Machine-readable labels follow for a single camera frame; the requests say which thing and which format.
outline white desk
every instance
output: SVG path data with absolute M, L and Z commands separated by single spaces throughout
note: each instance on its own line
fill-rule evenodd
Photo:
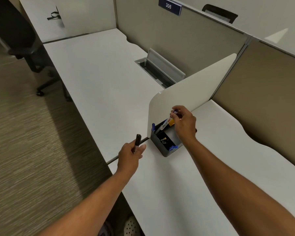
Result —
M 295 166 L 258 144 L 210 100 L 193 111 L 197 139 L 295 216 Z M 122 191 L 146 236 L 237 235 L 215 203 L 184 146 L 165 158 L 151 140 Z M 114 173 L 118 161 L 109 165 Z
M 61 19 L 47 20 L 56 5 L 51 0 L 20 0 L 42 43 L 70 37 Z
M 106 162 L 136 134 L 147 136 L 149 103 L 163 87 L 134 62 L 145 51 L 118 29 L 44 47 Z

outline person's right hand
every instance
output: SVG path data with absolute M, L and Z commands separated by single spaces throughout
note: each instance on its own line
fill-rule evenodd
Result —
M 196 138 L 196 117 L 185 106 L 176 105 L 173 109 L 179 110 L 177 115 L 172 110 L 170 117 L 175 122 L 177 136 L 185 145 L 188 141 Z

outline office chair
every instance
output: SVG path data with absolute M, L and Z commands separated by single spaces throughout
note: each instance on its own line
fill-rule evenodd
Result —
M 33 28 L 9 0 L 0 0 L 0 38 L 10 47 L 8 54 L 17 59 L 24 58 L 33 72 L 39 73 L 47 66 L 54 67 L 43 45 L 33 47 L 36 38 Z M 36 89 L 37 96 L 43 96 L 44 88 L 61 81 L 58 73 L 50 72 L 49 76 L 51 80 Z M 71 97 L 61 83 L 64 97 L 71 102 Z

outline marker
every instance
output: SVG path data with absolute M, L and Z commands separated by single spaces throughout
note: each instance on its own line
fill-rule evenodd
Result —
M 174 114 L 177 114 L 178 113 L 178 110 L 175 109 L 173 111 L 173 113 Z M 166 121 L 159 127 L 159 129 L 157 129 L 157 131 L 155 132 L 155 134 L 158 134 L 159 131 L 163 130 L 171 120 L 172 120 L 171 117 L 169 117 L 168 119 L 166 119 Z
M 135 153 L 136 150 L 139 148 L 141 142 L 141 135 L 137 134 L 136 142 L 134 143 L 134 148 L 132 149 L 132 153 Z

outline black desk organizer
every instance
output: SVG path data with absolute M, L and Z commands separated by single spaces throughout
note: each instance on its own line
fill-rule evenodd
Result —
M 162 125 L 162 123 L 155 126 L 155 130 L 157 130 Z M 168 157 L 183 145 L 176 135 L 175 125 L 167 125 L 162 131 L 159 131 L 157 135 L 151 131 L 151 140 L 164 157 Z

